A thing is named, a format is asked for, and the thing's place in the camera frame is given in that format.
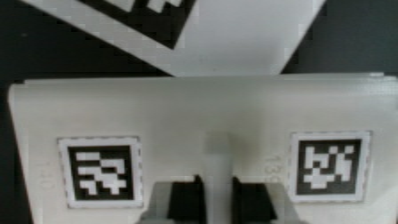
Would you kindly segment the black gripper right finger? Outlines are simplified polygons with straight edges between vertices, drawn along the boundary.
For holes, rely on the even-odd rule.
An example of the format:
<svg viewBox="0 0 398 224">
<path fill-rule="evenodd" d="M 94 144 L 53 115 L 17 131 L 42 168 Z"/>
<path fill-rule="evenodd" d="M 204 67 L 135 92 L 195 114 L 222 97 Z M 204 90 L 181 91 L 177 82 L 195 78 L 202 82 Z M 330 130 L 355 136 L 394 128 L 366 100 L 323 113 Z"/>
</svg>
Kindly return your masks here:
<svg viewBox="0 0 398 224">
<path fill-rule="evenodd" d="M 232 178 L 232 224 L 302 224 L 280 183 L 245 183 Z"/>
</svg>

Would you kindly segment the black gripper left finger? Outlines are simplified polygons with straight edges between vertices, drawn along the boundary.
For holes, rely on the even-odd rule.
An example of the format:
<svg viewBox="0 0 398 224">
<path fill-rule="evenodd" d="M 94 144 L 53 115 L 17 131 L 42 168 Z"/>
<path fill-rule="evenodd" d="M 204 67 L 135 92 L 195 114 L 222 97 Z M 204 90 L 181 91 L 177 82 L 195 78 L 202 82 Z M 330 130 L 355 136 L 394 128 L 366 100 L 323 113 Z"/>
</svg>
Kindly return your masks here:
<svg viewBox="0 0 398 224">
<path fill-rule="evenodd" d="M 154 183 L 138 224 L 206 224 L 204 184 L 198 175 L 188 182 Z"/>
</svg>

